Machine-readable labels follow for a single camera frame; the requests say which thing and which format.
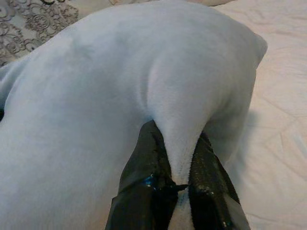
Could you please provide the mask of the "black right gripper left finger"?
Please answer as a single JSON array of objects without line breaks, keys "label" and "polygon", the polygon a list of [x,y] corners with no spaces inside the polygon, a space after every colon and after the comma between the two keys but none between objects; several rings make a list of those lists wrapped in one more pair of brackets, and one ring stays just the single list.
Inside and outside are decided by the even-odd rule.
[{"label": "black right gripper left finger", "polygon": [[107,230],[166,230],[178,199],[178,187],[163,136],[155,122],[145,123],[112,199]]}]

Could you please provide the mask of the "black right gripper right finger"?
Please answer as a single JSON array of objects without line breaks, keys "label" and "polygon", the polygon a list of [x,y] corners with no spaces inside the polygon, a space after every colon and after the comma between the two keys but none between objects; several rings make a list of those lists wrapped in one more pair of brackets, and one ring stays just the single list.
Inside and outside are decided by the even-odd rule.
[{"label": "black right gripper right finger", "polygon": [[229,175],[201,133],[189,172],[189,202],[196,230],[249,230]]}]

